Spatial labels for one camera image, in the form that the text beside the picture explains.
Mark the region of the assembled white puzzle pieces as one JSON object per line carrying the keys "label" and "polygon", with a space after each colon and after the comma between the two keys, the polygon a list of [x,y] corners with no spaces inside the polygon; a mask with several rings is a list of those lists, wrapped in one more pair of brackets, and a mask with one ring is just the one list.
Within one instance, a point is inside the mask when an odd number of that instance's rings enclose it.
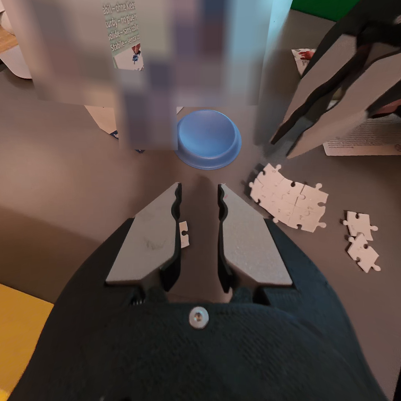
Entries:
{"label": "assembled white puzzle pieces", "polygon": [[281,173],[281,168],[280,164],[268,163],[248,183],[251,199],[273,217],[274,223],[309,233],[326,228],[322,218],[328,193],[322,190],[322,184],[310,186],[293,181]]}

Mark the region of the cartoon print puzzle box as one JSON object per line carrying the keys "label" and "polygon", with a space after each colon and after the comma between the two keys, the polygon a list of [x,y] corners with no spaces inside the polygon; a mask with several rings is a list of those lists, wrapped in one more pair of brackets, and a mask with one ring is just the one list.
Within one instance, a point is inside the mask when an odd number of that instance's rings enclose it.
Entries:
{"label": "cartoon print puzzle box", "polygon": [[173,110],[257,105],[292,1],[102,1],[113,107],[85,106],[122,147],[176,150]]}

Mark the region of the blue round plastic stand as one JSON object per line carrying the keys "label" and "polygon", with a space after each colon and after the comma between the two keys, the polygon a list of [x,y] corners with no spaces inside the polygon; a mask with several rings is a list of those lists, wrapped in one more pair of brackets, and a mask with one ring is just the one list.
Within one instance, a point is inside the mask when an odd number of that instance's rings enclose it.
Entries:
{"label": "blue round plastic stand", "polygon": [[240,153],[242,138],[237,126],[223,113],[203,109],[177,123],[177,157],[200,170],[217,170],[232,163]]}

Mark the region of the white printed puzzle bag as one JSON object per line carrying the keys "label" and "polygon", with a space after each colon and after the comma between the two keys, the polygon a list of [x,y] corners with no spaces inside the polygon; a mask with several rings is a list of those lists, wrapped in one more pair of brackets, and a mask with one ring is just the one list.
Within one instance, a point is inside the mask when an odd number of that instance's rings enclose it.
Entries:
{"label": "white printed puzzle bag", "polygon": [[288,158],[320,145],[328,156],[400,154],[400,51],[372,60],[341,92],[300,135]]}

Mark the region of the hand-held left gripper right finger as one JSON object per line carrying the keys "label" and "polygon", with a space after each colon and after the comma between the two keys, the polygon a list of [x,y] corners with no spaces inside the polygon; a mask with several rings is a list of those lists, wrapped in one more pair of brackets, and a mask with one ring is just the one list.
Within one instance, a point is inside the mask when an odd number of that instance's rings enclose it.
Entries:
{"label": "hand-held left gripper right finger", "polygon": [[261,214],[218,184],[218,278],[224,293],[291,287],[293,280]]}

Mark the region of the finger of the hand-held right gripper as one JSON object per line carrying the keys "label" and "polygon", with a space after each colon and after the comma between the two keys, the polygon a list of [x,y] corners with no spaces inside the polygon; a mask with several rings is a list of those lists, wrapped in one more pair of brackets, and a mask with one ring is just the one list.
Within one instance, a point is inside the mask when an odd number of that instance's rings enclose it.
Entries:
{"label": "finger of the hand-held right gripper", "polygon": [[308,64],[309,69],[299,81],[281,125],[271,138],[271,144],[276,144],[283,138],[320,99],[338,86],[350,69],[347,65],[354,64],[356,52],[356,36],[343,34],[320,58],[317,58],[318,51],[314,53]]}
{"label": "finger of the hand-held right gripper", "polygon": [[390,103],[400,100],[400,49],[379,47],[388,51],[371,59],[371,47],[330,47],[310,61],[286,112],[286,132],[320,100],[341,84],[340,100],[323,111],[311,127],[294,142],[287,158],[300,156],[323,143],[350,133]]}

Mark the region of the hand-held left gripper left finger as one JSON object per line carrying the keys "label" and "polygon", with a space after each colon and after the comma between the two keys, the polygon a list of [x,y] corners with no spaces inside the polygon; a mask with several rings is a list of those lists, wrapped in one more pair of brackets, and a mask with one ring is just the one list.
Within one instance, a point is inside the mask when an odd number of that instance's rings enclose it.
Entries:
{"label": "hand-held left gripper left finger", "polygon": [[182,184],[174,183],[135,215],[106,284],[172,289],[181,270],[181,201]]}

